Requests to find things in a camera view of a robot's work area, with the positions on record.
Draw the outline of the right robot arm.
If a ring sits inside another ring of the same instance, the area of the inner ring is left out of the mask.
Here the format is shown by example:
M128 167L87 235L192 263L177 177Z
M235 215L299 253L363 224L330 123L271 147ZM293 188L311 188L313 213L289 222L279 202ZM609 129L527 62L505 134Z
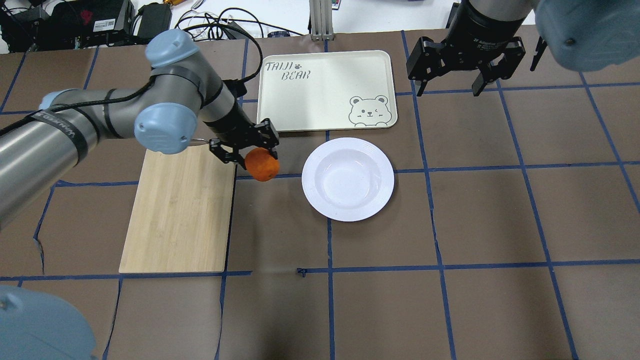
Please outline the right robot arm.
M639 56L637 0L462 0L448 34L439 42L422 36L406 61L407 78L422 96L433 79L478 71L471 92L479 96L496 80L510 79L526 55L516 33L535 15L538 41L530 70L549 50L575 72L594 72Z

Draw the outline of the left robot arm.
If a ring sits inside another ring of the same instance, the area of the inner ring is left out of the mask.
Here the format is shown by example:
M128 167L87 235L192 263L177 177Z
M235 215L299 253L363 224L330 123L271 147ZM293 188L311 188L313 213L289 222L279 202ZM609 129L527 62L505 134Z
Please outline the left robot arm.
M224 164L247 168L246 148L277 159L270 119L254 123L238 103L242 79L222 79L192 35L165 30L146 46L150 76L139 89L64 89L39 109L1 130L1 227L82 162L105 139L136 139L165 155L192 145L198 121L214 133L206 142ZM1 287L3 360L91 360L96 339L89 322L60 297Z

